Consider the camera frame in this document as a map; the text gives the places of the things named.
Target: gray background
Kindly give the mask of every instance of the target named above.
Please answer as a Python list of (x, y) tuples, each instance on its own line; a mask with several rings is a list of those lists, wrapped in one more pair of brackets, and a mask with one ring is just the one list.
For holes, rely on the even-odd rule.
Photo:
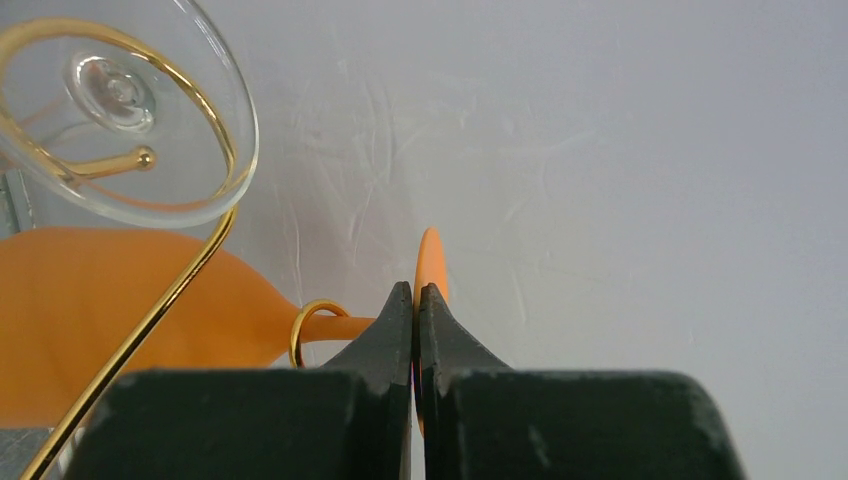
[(511, 365), (682, 371), (752, 478), (848, 477), (848, 4), (201, 4), (261, 128), (226, 248), (295, 303), (376, 314), (435, 225)]

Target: clear glass bowl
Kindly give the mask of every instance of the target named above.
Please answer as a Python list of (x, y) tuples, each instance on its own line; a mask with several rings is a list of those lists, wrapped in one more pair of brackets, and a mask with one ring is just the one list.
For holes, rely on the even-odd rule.
[[(256, 114), (229, 49), (193, 1), (7, 0), (0, 36), (45, 17), (105, 25), (162, 54), (217, 110), (234, 146), (232, 164), (203, 111), (165, 71), (126, 49), (74, 35), (21, 48), (0, 73), (0, 108), (29, 137), (0, 129), (0, 163), (91, 211), (145, 227), (205, 223), (241, 198), (256, 167)], [(67, 168), (45, 162), (27, 142)], [(155, 162), (79, 174), (86, 162), (139, 148), (155, 152)]]

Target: scratch marks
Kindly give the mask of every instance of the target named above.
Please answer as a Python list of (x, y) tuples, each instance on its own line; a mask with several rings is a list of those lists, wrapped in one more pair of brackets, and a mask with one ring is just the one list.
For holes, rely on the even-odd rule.
[(374, 195), (375, 185), (372, 183), (368, 189), (368, 197), (365, 199), (365, 205), (362, 207), (362, 213), (358, 215), (354, 224), (356, 233), (352, 236), (353, 241), (353, 265), (356, 266), (356, 256), (359, 253), (359, 238), (362, 236), (362, 225), (365, 223), (365, 216), (368, 214), (368, 207), (371, 205), (371, 197)]
[(518, 281), (518, 275), (515, 273), (515, 268), (510, 268), (512, 277), (512, 287), (515, 291), (515, 298), (518, 303), (518, 313), (521, 318), (521, 326), (527, 326), (527, 306), (524, 304), (524, 291), (521, 289), (521, 282)]
[(548, 457), (548, 444), (542, 437), (541, 432), (534, 426), (527, 426), (527, 437), (530, 439), (530, 444), (533, 445), (533, 453), (539, 459), (539, 463), (546, 469), (551, 468), (551, 459)]

